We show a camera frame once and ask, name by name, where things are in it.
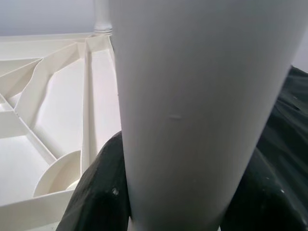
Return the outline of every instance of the white plastic structure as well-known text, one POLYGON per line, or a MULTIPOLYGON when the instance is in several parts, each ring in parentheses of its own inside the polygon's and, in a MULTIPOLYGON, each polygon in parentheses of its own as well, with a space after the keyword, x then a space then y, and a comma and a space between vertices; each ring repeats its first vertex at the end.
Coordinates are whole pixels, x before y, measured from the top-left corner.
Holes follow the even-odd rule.
POLYGON ((109 36, 0 38, 0 224, 54 230, 121 130, 109 36))
POLYGON ((215 231, 308 21, 307 0, 112 0, 136 231, 215 231))

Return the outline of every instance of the white wall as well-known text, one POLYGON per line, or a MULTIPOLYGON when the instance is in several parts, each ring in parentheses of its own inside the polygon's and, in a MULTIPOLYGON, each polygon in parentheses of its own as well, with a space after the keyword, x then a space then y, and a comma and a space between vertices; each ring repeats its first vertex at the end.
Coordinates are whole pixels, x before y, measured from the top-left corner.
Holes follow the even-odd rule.
POLYGON ((92 0, 0 0, 0 36, 91 32, 92 0))

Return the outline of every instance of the curved plastic piece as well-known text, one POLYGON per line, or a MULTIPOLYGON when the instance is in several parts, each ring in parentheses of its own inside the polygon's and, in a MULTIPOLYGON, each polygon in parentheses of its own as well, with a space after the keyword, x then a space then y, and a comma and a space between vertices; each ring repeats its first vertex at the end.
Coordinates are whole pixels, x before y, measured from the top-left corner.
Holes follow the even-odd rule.
POLYGON ((62 156, 45 171, 34 190, 33 196, 67 190, 79 178, 80 151, 75 151, 62 156))

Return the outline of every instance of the white pipe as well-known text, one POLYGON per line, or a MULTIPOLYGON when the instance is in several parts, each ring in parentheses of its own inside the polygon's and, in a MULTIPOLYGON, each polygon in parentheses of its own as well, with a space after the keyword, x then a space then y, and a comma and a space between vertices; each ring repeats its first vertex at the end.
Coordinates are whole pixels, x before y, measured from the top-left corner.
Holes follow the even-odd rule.
POLYGON ((215 231, 308 20, 307 0, 112 0, 137 231, 215 231))
POLYGON ((95 25, 94 32, 111 34, 112 26, 109 17, 109 0, 94 0, 95 25))

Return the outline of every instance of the white plastic tube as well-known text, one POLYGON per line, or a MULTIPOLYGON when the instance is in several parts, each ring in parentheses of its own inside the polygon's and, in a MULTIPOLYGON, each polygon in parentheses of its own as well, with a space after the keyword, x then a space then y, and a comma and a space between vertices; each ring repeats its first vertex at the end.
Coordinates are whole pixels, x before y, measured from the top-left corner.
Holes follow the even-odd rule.
POLYGON ((109 18, 109 0, 94 0, 95 25, 94 32, 98 34, 111 34, 109 18))
POLYGON ((137 231, 216 231, 283 84, 307 0, 113 0, 137 231))

